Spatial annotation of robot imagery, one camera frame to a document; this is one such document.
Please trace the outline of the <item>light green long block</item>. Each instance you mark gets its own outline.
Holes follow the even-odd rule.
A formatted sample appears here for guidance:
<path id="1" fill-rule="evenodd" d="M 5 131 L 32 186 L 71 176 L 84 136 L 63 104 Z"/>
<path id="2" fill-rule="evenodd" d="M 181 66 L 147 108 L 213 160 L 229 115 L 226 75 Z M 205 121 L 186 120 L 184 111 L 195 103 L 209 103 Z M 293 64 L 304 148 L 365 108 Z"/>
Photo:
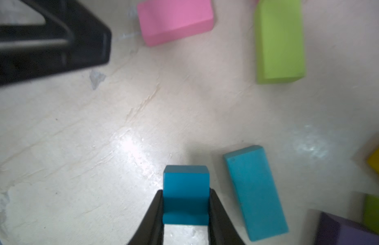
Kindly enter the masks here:
<path id="1" fill-rule="evenodd" d="M 306 75 L 301 1 L 259 1 L 254 12 L 257 82 L 295 82 Z"/>

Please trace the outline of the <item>pink long block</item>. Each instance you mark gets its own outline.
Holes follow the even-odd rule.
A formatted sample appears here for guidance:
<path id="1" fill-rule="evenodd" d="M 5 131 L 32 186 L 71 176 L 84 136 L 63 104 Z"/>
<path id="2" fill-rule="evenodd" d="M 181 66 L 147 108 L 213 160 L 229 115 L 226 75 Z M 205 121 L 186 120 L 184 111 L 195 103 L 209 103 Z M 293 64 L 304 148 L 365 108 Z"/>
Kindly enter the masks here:
<path id="1" fill-rule="evenodd" d="M 149 47 L 211 31 L 211 0 L 154 0 L 137 4 L 142 37 Z"/>

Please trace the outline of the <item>small teal cube block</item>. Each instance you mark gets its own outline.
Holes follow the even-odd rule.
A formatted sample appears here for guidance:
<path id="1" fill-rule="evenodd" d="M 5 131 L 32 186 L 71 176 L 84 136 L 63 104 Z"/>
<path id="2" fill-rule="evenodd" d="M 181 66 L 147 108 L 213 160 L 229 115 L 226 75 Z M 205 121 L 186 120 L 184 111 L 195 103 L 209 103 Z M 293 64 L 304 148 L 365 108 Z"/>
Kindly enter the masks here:
<path id="1" fill-rule="evenodd" d="M 210 173 L 204 165 L 168 165 L 164 170 L 163 223 L 209 224 Z"/>

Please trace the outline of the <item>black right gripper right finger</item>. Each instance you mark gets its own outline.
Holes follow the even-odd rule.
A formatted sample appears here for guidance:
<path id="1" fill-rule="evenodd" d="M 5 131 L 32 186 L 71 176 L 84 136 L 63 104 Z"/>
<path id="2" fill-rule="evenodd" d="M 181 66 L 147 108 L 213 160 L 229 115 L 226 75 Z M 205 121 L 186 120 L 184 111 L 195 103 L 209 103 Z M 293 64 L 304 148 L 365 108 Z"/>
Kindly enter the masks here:
<path id="1" fill-rule="evenodd" d="M 210 245 L 245 244 L 214 189 L 210 189 L 208 232 Z"/>

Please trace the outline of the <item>teal long block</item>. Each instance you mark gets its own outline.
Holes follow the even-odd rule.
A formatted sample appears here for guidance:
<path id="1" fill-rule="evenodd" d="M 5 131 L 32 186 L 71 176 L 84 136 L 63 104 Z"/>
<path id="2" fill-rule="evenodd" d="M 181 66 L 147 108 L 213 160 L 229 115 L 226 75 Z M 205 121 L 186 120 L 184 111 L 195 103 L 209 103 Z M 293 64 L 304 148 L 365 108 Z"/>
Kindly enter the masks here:
<path id="1" fill-rule="evenodd" d="M 249 240 L 289 232 L 272 171 L 261 146 L 224 154 Z"/>

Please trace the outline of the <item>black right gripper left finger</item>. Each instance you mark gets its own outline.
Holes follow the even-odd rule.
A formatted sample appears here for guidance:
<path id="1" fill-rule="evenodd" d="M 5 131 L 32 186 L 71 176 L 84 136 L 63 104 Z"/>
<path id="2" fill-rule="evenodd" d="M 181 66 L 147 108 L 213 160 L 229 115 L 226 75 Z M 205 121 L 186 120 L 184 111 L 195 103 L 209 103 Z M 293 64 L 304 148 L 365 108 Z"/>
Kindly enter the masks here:
<path id="1" fill-rule="evenodd" d="M 158 190 L 128 245 L 162 245 L 164 243 L 163 207 L 163 190 Z"/>

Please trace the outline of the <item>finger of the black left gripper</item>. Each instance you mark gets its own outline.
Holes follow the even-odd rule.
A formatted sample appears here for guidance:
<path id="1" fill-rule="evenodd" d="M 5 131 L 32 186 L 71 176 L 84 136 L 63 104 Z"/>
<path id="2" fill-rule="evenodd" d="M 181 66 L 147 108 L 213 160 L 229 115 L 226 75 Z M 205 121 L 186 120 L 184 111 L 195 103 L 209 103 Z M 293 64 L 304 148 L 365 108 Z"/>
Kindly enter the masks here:
<path id="1" fill-rule="evenodd" d="M 78 1 L 25 1 L 42 25 L 0 25 L 0 87 L 109 62 L 112 32 Z"/>

